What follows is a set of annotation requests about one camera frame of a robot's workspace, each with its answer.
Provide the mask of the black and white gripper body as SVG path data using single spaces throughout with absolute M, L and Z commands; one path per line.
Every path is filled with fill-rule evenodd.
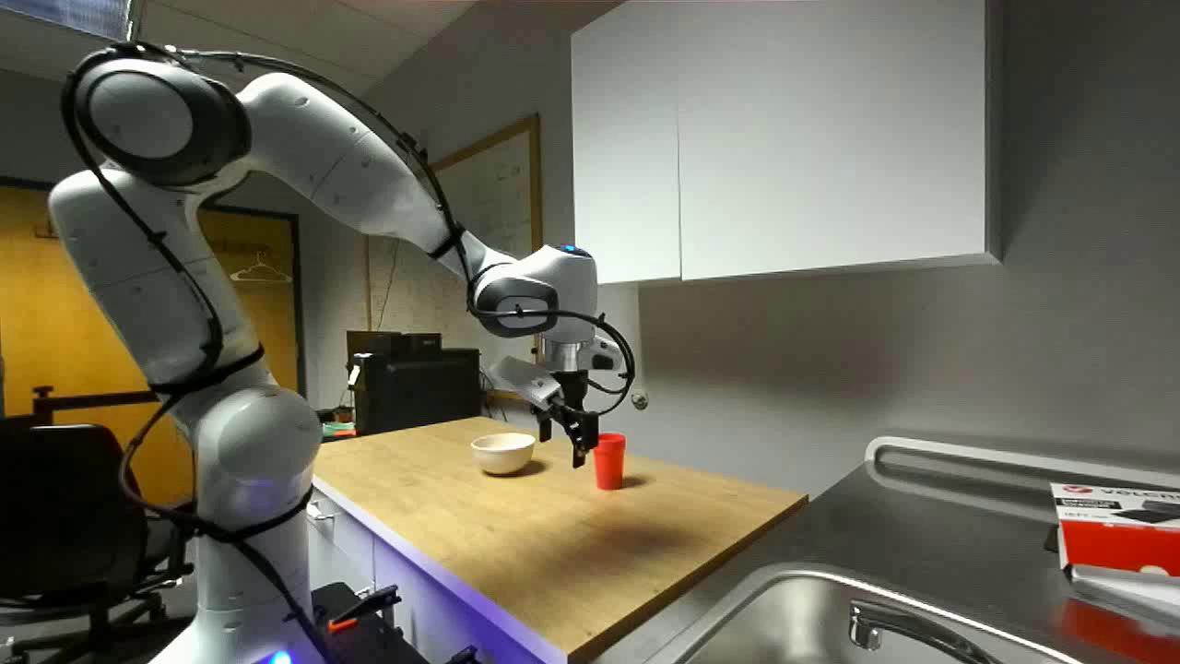
M 543 348 L 530 356 L 498 356 L 495 386 L 543 425 L 599 420 L 624 399 L 624 348 Z

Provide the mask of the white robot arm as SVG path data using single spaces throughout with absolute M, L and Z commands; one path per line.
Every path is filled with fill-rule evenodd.
M 612 328 L 593 259 L 488 247 L 454 221 L 411 145 L 376 109 L 352 109 L 338 86 L 267 59 L 234 88 L 194 48 L 114 44 L 76 63 L 59 115 L 84 167 L 47 192 L 52 230 L 192 445 L 194 617 L 152 664 L 331 659 L 306 553 L 321 420 L 273 376 L 199 224 L 205 198 L 256 173 L 456 273 L 488 332 L 540 343 L 540 410 L 572 454 L 599 445 L 588 386 Z

